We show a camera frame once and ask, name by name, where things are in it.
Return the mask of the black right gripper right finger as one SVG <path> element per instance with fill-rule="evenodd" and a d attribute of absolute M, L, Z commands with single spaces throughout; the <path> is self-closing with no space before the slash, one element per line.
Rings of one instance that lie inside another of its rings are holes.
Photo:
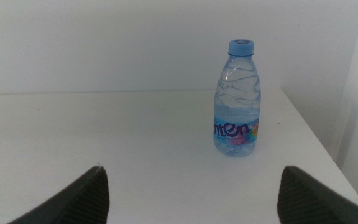
<path fill-rule="evenodd" d="M 297 166 L 281 175 L 277 213 L 280 223 L 358 223 L 358 205 L 339 195 Z"/>

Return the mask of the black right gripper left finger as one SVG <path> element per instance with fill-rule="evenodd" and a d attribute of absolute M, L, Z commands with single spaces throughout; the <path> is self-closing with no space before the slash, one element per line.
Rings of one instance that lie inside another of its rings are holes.
<path fill-rule="evenodd" d="M 106 223 L 109 213 L 107 173 L 94 166 L 59 193 L 12 223 Z"/>

